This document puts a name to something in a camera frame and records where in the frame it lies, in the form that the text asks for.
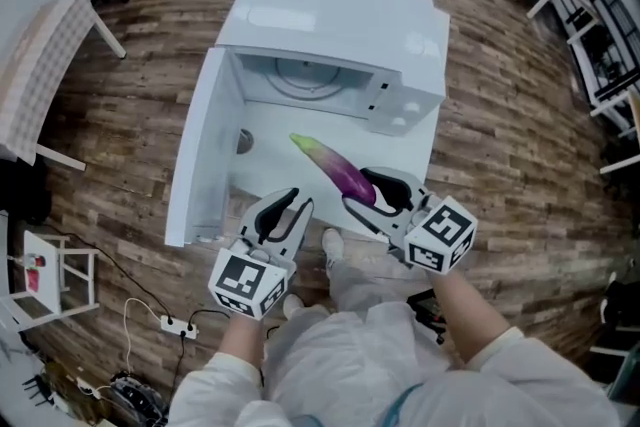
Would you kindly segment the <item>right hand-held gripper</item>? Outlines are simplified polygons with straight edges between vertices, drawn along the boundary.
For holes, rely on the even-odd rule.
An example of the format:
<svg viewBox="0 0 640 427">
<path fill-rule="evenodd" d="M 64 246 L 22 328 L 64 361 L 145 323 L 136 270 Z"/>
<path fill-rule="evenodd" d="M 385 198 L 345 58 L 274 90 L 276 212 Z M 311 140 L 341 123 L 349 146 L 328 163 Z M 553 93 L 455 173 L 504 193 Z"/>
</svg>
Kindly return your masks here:
<svg viewBox="0 0 640 427">
<path fill-rule="evenodd" d="M 406 211 L 415 212 L 426 196 L 415 176 L 389 167 L 360 170 L 379 190 L 392 211 L 347 196 L 344 208 L 376 234 L 403 236 L 400 246 L 389 245 L 388 253 L 407 267 L 419 267 L 436 274 L 448 274 L 472 248 L 476 217 L 451 196 L 437 201 L 428 212 L 416 212 L 406 232 Z"/>
</svg>

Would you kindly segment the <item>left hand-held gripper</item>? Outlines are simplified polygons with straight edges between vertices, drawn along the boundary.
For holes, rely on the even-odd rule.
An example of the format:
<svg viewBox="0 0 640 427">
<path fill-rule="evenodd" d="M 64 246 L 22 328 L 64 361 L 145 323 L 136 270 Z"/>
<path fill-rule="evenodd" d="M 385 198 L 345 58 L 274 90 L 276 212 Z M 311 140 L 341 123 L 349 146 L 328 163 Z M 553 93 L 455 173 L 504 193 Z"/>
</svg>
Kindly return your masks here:
<svg viewBox="0 0 640 427">
<path fill-rule="evenodd" d="M 208 287 L 218 305 L 252 319 L 264 318 L 285 295 L 296 273 L 294 257 L 314 211 L 308 198 L 284 224 L 297 187 L 268 194 L 241 218 L 235 240 L 219 251 Z"/>
</svg>

